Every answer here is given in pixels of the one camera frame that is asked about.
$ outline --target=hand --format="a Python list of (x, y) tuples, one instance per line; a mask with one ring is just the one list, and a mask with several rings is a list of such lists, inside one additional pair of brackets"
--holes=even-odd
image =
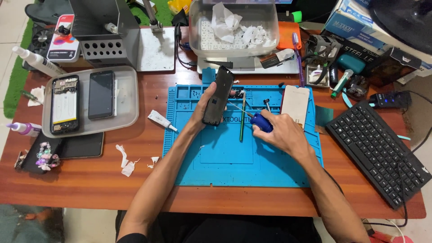
[[(204, 111), (206, 110), (207, 103), (212, 97), (212, 95), (216, 91), (216, 83), (212, 82), (209, 87), (204, 91), (204, 93), (201, 95), (200, 100), (197, 103), (197, 106), (195, 107), (194, 112), (192, 113), (191, 118), (187, 122), (187, 125), (191, 126), (192, 129), (194, 129), (196, 132), (199, 132), (204, 129), (206, 126), (202, 120), (204, 116)], [(231, 90), (230, 95), (235, 95), (235, 91)]]
[(303, 130), (288, 114), (274, 115), (267, 110), (262, 110), (260, 114), (273, 125), (273, 131), (266, 133), (253, 125), (255, 137), (278, 147), (300, 164), (311, 155), (315, 156), (315, 151), (306, 140)]

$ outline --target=purple bottle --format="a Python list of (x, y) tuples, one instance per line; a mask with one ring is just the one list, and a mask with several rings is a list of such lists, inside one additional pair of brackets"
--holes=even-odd
[(37, 137), (39, 135), (39, 132), (41, 131), (42, 127), (41, 125), (36, 125), (33, 123), (20, 123), (20, 122), (14, 122), (14, 123), (8, 123), (6, 124), (7, 127), (9, 127), (12, 131), (17, 131), (21, 135), (26, 136), (32, 136)]

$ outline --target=beaded phone charm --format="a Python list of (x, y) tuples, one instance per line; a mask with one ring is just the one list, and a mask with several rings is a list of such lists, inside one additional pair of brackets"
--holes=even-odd
[[(57, 167), (60, 165), (60, 158), (56, 154), (51, 154), (51, 145), (48, 142), (43, 142), (40, 144), (41, 148), (39, 149), (39, 153), (36, 155), (38, 158), (38, 161), (36, 161), (36, 164), (39, 168), (42, 170), (51, 170), (53, 167)], [(48, 161), (50, 158), (53, 159), (51, 164), (48, 164)]]

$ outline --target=blue screwdriver handle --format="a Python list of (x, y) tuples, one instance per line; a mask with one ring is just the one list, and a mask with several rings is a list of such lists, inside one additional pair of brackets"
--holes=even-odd
[(251, 119), (252, 125), (257, 125), (264, 132), (273, 131), (273, 126), (270, 124), (269, 120), (265, 119), (260, 113), (255, 113), (254, 117)]

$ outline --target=wooden desk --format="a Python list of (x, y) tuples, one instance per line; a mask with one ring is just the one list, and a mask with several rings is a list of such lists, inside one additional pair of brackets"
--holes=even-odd
[[(181, 58), (196, 61), (193, 52), (180, 52)], [(238, 75), (241, 85), (289, 85), (299, 83), (298, 75)], [(30, 73), (25, 90), (45, 85), (49, 77)], [(147, 119), (152, 109), (165, 114), (167, 89), (176, 84), (201, 84), (196, 68), (188, 70), (178, 61), (173, 72), (138, 73), (140, 115), (130, 127), (106, 132), (105, 149), (100, 158), (64, 160), (61, 167), (45, 175), (15, 172), (19, 151), (29, 149), (33, 139), (10, 132), (0, 160), (0, 203), (64, 208), (127, 209), (138, 188), (151, 173), (150, 157), (162, 155), (164, 129)], [(372, 89), (370, 93), (391, 90)], [(315, 104), (334, 109), (334, 116), (347, 107), (342, 98), (330, 98), (329, 90), (314, 89)], [(14, 122), (41, 124), (42, 106), (27, 107), (21, 98)], [(402, 115), (397, 110), (378, 111), (397, 134), (406, 135)], [(324, 166), (340, 184), (354, 210), (362, 218), (402, 218), (402, 210), (393, 211), (373, 189), (330, 136), (321, 135)], [(137, 160), (130, 177), (121, 174), (122, 144), (128, 159)], [(421, 193), (408, 203), (410, 218), (425, 218)], [(318, 209), (310, 188), (268, 187), (196, 187), (176, 186), (164, 211), (215, 214), (258, 214), (317, 216)]]

